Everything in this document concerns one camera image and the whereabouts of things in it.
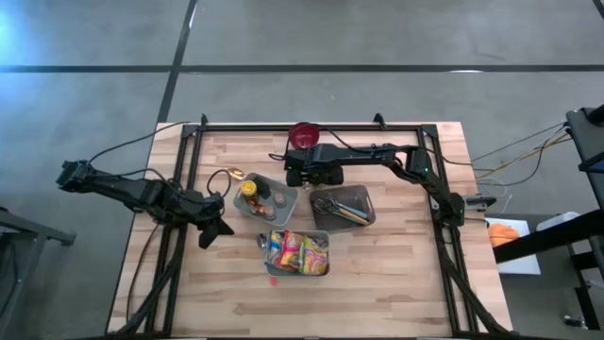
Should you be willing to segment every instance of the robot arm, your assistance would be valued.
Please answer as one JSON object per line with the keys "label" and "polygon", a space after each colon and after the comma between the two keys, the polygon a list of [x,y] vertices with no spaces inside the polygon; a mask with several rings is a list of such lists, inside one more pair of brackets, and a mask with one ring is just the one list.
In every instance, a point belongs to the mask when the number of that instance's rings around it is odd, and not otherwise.
{"label": "robot arm", "polygon": [[66,161],[57,179],[69,193],[97,193],[124,203],[131,211],[148,212],[161,224],[191,223],[202,233],[199,246],[207,248],[216,236],[232,235],[220,211],[225,201],[219,193],[209,197],[195,190],[181,191],[177,183],[159,179],[128,179],[94,169],[87,161]]}
{"label": "robot arm", "polygon": [[[396,157],[396,152],[407,154],[404,165]],[[439,212],[446,223],[463,225],[463,198],[457,193],[449,192],[447,186],[432,170],[430,156],[423,148],[393,144],[355,148],[318,144],[308,149],[288,150],[285,154],[289,186],[300,186],[304,182],[313,185],[339,185],[344,182],[342,166],[372,164],[386,166],[398,178],[424,187],[438,203]]]}

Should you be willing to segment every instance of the orange object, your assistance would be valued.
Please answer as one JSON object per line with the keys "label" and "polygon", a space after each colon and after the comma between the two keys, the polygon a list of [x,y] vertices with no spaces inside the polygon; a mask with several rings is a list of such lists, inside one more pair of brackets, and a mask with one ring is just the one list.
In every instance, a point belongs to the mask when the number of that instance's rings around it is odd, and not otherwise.
{"label": "orange object", "polygon": [[489,239],[491,240],[491,246],[497,247],[507,244],[509,241],[513,241],[520,237],[518,231],[514,228],[500,223],[492,223],[489,227]]}

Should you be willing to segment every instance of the snack packet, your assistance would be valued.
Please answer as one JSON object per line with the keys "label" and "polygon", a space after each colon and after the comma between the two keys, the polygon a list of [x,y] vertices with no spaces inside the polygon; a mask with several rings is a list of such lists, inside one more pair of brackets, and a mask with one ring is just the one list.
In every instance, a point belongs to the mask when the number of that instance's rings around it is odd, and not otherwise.
{"label": "snack packet", "polygon": [[283,250],[281,251],[281,259],[279,264],[285,270],[298,271],[300,267],[300,246],[304,241],[304,236],[285,230],[283,238]]}
{"label": "snack packet", "polygon": [[304,275],[324,275],[327,271],[327,248],[319,246],[310,237],[304,238],[303,263],[300,273]]}
{"label": "snack packet", "polygon": [[281,249],[283,248],[283,235],[280,232],[271,232],[271,241],[269,243],[268,260],[271,264],[279,266],[278,262],[281,257]]}

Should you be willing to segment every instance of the wooden table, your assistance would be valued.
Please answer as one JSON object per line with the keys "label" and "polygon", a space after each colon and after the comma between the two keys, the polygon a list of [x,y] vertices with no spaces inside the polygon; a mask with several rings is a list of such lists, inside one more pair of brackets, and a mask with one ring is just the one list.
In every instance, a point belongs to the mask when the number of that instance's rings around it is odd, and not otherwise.
{"label": "wooden table", "polygon": [[[452,161],[469,162],[461,124],[436,124],[444,155]],[[174,172],[179,134],[180,127],[166,129],[156,136],[152,146],[148,165],[166,178]],[[410,132],[339,135],[352,145],[417,144],[417,138]],[[205,132],[195,189],[205,193],[210,174],[231,166],[284,181],[282,162],[272,161],[267,153],[282,153],[286,138],[286,133],[281,132]],[[337,141],[322,133],[321,143],[337,144]],[[186,179],[187,161],[184,168]],[[471,167],[447,164],[446,172],[452,192],[474,195],[478,191]],[[219,236],[203,250],[197,246],[197,229],[188,229],[173,336],[451,335],[427,194],[421,186],[395,177],[385,167],[346,167],[344,183],[363,184],[369,190],[377,213],[376,223],[331,236],[331,268],[326,277],[279,278],[277,286],[271,286],[263,252],[256,245],[256,235],[266,232],[269,226],[243,216],[233,207],[237,183],[234,181],[226,197],[224,215],[235,230],[234,236]],[[224,191],[226,185],[225,178],[217,177],[212,190]],[[298,193],[298,203],[287,228],[313,230],[310,191],[298,189]],[[467,216],[482,217],[482,214],[469,212]],[[137,215],[134,220],[109,331],[125,323],[128,287],[154,227],[145,214]],[[159,236],[160,232],[156,232],[144,259],[132,311],[151,287]],[[484,224],[467,220],[461,228],[461,241],[472,288],[497,321],[510,330],[512,324]],[[165,292],[159,302],[157,325],[163,320],[164,300]],[[465,325],[461,294],[457,290],[456,300],[461,324]]]}

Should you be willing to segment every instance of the red bowl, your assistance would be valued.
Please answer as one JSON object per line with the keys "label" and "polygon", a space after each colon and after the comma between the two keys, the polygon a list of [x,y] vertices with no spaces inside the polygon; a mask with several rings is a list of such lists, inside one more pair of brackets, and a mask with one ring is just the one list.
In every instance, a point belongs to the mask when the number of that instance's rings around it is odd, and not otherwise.
{"label": "red bowl", "polygon": [[319,127],[301,122],[290,128],[290,142],[296,149],[309,148],[319,142]]}

